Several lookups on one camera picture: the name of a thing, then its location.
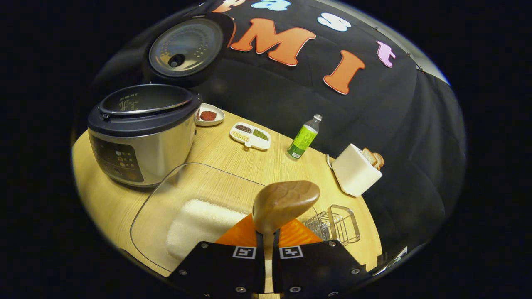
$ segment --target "red food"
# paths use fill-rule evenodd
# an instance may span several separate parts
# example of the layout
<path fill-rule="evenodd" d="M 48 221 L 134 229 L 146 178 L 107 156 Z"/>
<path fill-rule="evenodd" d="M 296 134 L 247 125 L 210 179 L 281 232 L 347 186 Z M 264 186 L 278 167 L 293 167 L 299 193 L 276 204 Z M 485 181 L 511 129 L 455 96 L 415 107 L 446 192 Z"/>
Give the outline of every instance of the red food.
<path fill-rule="evenodd" d="M 202 120 L 209 120 L 209 121 L 212 121 L 216 118 L 216 112 L 212 112 L 212 111 L 203 111 L 201 113 L 201 119 Z"/>

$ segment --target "orange letter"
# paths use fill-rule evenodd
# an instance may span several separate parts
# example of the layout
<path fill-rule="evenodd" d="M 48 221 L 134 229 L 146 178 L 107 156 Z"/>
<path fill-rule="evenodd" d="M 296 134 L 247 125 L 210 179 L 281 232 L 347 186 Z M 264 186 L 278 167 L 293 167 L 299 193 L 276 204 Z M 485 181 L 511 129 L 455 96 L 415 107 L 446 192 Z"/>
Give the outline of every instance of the orange letter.
<path fill-rule="evenodd" d="M 266 52 L 269 48 L 279 44 L 277 49 L 268 53 L 268 57 L 290 65 L 297 65 L 296 56 L 307 40 L 316 38 L 316 35 L 303 28 L 291 28 L 279 34 L 275 33 L 275 23 L 268 19 L 251 19 L 251 27 L 242 38 L 231 45 L 232 49 L 248 52 L 253 47 L 251 42 L 255 39 L 257 54 Z"/>
<path fill-rule="evenodd" d="M 225 0 L 222 5 L 218 6 L 217 9 L 213 10 L 212 12 L 226 12 L 231 10 L 231 6 L 235 7 L 238 5 L 241 5 L 242 3 L 246 2 L 246 0 Z"/>
<path fill-rule="evenodd" d="M 337 92 L 346 95 L 349 93 L 349 82 L 351 82 L 357 70 L 365 68 L 365 64 L 353 53 L 346 50 L 342 50 L 340 53 L 342 54 L 342 61 L 340 61 L 340 64 L 332 74 L 323 78 L 323 82 Z"/>

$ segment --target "wire basket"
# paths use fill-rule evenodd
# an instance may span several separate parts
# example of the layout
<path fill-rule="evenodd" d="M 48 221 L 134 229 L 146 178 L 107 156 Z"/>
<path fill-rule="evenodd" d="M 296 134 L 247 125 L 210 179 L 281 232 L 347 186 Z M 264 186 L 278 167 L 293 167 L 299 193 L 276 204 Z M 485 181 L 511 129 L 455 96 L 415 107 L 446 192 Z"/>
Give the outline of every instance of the wire basket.
<path fill-rule="evenodd" d="M 347 246 L 360 240 L 355 215 L 351 209 L 344 206 L 333 204 L 327 211 L 316 212 L 315 216 L 303 224 L 324 241 L 336 239 Z"/>

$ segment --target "blue letter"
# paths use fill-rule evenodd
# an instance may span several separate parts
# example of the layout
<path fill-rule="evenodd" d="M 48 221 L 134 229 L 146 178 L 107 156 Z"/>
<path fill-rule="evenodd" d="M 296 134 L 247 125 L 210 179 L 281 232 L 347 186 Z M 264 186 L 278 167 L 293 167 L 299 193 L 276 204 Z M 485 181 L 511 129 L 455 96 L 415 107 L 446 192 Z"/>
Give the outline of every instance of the blue letter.
<path fill-rule="evenodd" d="M 290 5 L 290 2 L 285 0 L 262 0 L 262 2 L 257 2 L 251 7 L 254 9 L 269 9 L 273 11 L 285 11 L 287 6 Z"/>

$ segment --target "small white plate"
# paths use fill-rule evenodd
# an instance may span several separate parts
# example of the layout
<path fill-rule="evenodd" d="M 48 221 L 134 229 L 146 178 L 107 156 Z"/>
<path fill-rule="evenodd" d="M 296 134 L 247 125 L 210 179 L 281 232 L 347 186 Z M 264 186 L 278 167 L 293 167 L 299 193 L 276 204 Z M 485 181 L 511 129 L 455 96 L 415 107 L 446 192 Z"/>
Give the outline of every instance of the small white plate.
<path fill-rule="evenodd" d="M 238 124 L 240 124 L 240 125 L 242 125 L 244 127 L 250 128 L 251 129 L 251 133 L 247 133 L 247 132 L 244 132 L 242 130 L 237 129 L 236 126 Z M 254 130 L 262 132 L 264 135 L 266 135 L 266 138 L 268 140 L 264 140 L 264 139 L 262 139 L 262 138 L 260 138 L 258 136 L 253 135 L 253 131 Z M 249 140 L 245 141 L 243 139 L 240 139 L 240 138 L 234 136 L 232 134 L 232 132 L 238 132 L 242 136 L 247 137 Z M 267 149 L 270 148 L 270 144 L 271 144 L 271 136 L 270 136 L 270 134 L 268 132 L 262 130 L 262 129 L 256 128 L 256 127 L 251 126 L 250 124 L 247 124 L 247 123 L 244 123 L 244 122 L 237 122 L 236 124 L 234 124 L 234 126 L 229 131 L 229 135 L 231 136 L 232 139 L 234 139 L 235 141 L 238 141 L 240 143 L 243 143 L 247 147 L 254 147 L 254 148 L 257 148 L 259 150 L 267 150 Z"/>
<path fill-rule="evenodd" d="M 201 118 L 198 119 L 197 118 L 198 110 L 199 110 L 200 115 L 203 111 L 214 112 L 216 113 L 216 118 L 214 120 L 202 120 Z M 194 114 L 194 122 L 196 122 L 197 126 L 206 126 L 206 127 L 213 126 L 215 124 L 219 124 L 220 122 L 222 122 L 223 119 L 226 117 L 226 114 L 220 108 L 210 105 L 210 104 L 202 103 L 198 110 Z"/>

